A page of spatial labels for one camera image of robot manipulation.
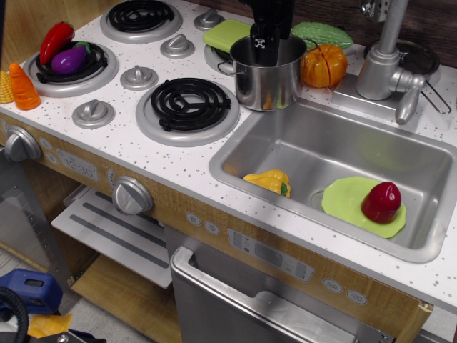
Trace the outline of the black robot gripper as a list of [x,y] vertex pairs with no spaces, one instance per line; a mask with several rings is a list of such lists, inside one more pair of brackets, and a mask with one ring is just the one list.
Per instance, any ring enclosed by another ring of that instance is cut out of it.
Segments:
[[294,0],[241,1],[253,12],[250,42],[253,61],[261,66],[275,66],[280,39],[288,39],[293,21]]

